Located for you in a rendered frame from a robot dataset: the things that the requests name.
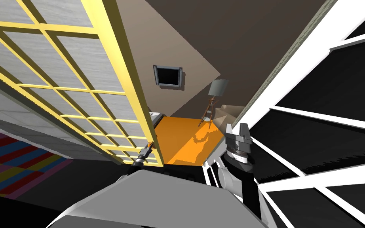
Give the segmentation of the grey shade floor lamp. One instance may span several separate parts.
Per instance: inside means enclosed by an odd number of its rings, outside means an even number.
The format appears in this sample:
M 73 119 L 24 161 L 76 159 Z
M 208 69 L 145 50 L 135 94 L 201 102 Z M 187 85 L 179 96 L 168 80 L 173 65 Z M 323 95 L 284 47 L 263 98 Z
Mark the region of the grey shade floor lamp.
M 209 129 L 210 129 L 211 124 L 212 124 L 212 119 L 214 117 L 214 107 L 215 107 L 216 103 L 218 102 L 215 97 L 221 97 L 223 95 L 223 93 L 226 90 L 226 87 L 228 85 L 228 82 L 229 82 L 229 80 L 226 80 L 226 79 L 218 79 L 218 80 L 212 81 L 210 89 L 209 89 L 209 93 L 208 93 L 208 95 L 210 95 L 211 98 L 209 99 L 209 104 L 207 105 L 207 108 L 198 124 L 198 127 L 203 122 L 209 122 Z

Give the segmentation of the multicoloured striped rug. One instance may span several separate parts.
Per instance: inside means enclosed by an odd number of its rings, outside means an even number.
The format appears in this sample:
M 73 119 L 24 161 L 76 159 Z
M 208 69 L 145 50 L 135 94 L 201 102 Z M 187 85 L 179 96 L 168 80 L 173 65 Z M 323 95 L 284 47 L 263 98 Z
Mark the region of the multicoloured striped rug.
M 0 196 L 15 199 L 71 162 L 0 133 Z

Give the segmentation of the white framed dark window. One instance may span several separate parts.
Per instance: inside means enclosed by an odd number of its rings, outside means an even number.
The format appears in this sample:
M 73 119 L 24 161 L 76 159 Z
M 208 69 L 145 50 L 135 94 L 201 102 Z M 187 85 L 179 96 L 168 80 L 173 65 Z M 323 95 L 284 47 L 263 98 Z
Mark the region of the white framed dark window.
M 365 0 L 328 0 L 239 122 L 279 228 L 365 228 Z

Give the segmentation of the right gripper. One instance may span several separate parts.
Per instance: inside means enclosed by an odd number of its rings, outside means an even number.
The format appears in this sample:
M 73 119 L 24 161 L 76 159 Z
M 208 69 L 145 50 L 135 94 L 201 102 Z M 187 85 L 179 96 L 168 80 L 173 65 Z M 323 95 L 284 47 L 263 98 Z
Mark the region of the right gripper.
M 248 154 L 251 153 L 251 144 L 253 141 L 247 123 L 240 123 L 239 135 L 232 134 L 232 125 L 228 123 L 224 136 L 227 147 Z

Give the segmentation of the yellow framed glass door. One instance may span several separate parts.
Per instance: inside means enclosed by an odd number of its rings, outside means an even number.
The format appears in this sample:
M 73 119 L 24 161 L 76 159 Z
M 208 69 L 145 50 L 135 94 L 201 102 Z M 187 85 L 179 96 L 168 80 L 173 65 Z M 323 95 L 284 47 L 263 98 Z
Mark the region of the yellow framed glass door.
M 65 158 L 164 161 L 116 0 L 0 0 L 4 133 Z

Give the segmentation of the dark framed wall picture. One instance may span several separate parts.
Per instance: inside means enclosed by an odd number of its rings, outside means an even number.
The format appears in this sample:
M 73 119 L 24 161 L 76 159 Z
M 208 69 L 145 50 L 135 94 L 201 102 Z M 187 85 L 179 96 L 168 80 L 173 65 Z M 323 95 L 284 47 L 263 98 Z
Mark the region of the dark framed wall picture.
M 158 86 L 181 87 L 182 67 L 153 65 L 155 83 Z

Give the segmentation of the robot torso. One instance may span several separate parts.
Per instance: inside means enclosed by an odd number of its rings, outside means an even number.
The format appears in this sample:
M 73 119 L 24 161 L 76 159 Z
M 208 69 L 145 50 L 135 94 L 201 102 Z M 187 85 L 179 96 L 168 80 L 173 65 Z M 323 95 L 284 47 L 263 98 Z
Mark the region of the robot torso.
M 140 170 L 80 200 L 46 228 L 267 228 L 227 190 Z

